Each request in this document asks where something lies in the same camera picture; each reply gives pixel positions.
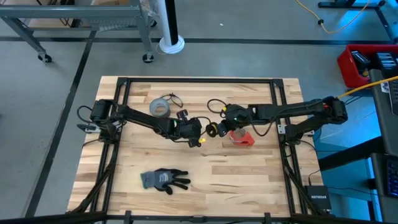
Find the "red object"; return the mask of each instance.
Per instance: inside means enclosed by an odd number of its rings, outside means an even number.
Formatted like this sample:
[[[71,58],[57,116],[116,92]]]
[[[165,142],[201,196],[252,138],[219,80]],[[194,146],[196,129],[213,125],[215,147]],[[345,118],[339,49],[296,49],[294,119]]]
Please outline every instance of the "red object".
[[[357,50],[361,54],[372,60],[376,52],[394,52],[398,54],[398,45],[370,45],[370,44],[349,44],[346,50],[338,57],[337,62],[340,67],[344,82],[348,88],[357,88],[370,82],[369,77],[363,77],[356,68],[352,51]]]
[[[234,131],[229,132],[229,139],[232,141],[232,143],[235,146],[253,146],[255,143],[255,140],[251,136],[251,134],[244,129],[240,129],[238,131],[242,131],[243,137],[238,138],[234,135]]]

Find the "black robotic arm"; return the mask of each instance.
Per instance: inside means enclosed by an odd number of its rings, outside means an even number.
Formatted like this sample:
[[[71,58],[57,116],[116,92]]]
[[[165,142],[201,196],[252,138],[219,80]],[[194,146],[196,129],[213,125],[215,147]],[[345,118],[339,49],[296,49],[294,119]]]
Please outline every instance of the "black robotic arm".
[[[126,105],[118,105],[113,100],[98,100],[95,101],[90,120],[100,129],[99,140],[106,143],[115,143],[120,138],[120,127],[132,122],[151,128],[156,134],[173,142],[186,142],[190,147],[200,147],[200,121],[198,118],[188,120],[187,115],[187,111],[182,110],[177,113],[178,119],[156,118]]]
[[[299,144],[304,133],[316,131],[324,124],[342,124],[348,119],[344,103],[332,96],[322,100],[317,99],[280,106],[252,104],[248,105],[247,108],[243,108],[239,105],[226,105],[221,112],[222,114],[224,115],[224,120],[219,124],[206,127],[211,137],[215,137],[215,133],[223,137],[229,131],[249,125],[270,124],[271,127],[272,123],[280,118],[313,115],[299,124],[290,124],[285,127],[285,142],[289,144]]]

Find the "red toolbox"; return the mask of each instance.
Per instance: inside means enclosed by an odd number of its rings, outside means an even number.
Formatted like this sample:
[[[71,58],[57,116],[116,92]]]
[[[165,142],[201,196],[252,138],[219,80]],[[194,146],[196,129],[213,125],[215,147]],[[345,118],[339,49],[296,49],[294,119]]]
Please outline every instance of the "red toolbox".
[[[357,88],[368,84],[369,77],[359,74],[355,65],[352,51],[357,50],[361,54],[372,60],[376,52],[394,52],[398,54],[398,45],[370,45],[370,44],[349,44],[346,50],[338,57],[337,62],[340,67],[344,82],[348,88]]]

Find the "caster wheel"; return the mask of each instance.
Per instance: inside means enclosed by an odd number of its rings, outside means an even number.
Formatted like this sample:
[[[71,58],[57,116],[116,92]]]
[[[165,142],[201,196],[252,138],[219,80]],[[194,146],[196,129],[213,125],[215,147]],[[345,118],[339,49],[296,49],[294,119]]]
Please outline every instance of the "caster wheel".
[[[155,27],[157,25],[157,22],[156,22],[156,20],[152,20],[152,22],[150,23],[150,26],[151,27]]]
[[[151,63],[151,62],[154,61],[154,56],[151,55],[150,58],[148,58],[148,55],[147,55],[147,54],[144,54],[144,55],[142,56],[142,61],[145,62],[145,63]]]
[[[49,56],[49,55],[45,55],[44,56],[44,60],[43,60],[43,58],[42,58],[42,56],[37,56],[37,58],[39,59],[39,60],[41,60],[42,62],[44,62],[44,63],[50,63],[50,62],[52,62],[52,58]]]

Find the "white pole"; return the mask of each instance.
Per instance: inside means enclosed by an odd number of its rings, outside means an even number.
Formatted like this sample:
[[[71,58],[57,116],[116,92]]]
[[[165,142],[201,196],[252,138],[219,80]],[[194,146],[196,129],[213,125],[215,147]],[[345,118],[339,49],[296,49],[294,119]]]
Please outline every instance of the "white pole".
[[[158,0],[158,11],[162,26],[163,38],[165,44],[171,46],[169,20],[167,19],[166,0]]]
[[[174,0],[158,0],[157,5],[163,32],[159,47],[167,54],[179,53],[184,48],[185,41],[178,34]]]

